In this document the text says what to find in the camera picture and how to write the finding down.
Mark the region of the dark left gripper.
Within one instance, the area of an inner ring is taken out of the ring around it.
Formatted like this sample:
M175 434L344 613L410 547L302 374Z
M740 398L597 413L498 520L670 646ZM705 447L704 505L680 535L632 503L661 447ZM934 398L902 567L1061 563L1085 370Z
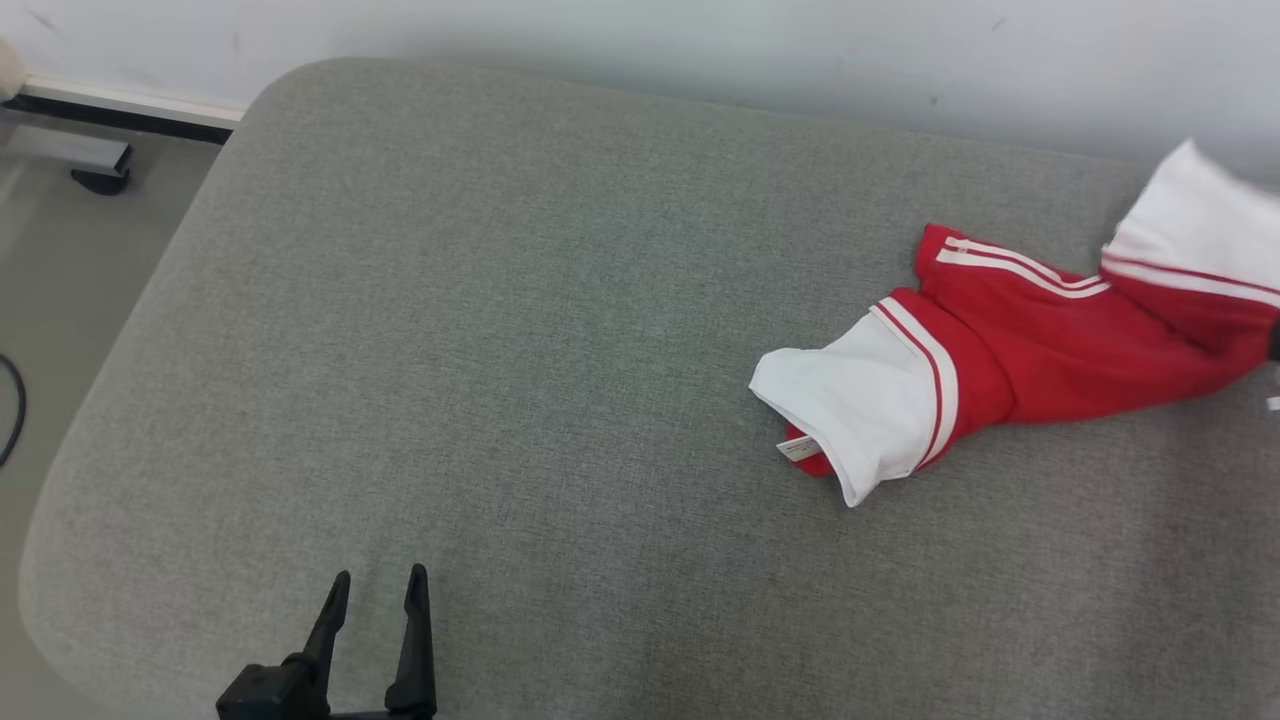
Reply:
M251 664L215 703L220 719L434 719L438 712L426 568L416 562L404 593L406 626L384 708L335 714L328 700L337 635L346 624L351 575L335 575L300 652L280 665Z

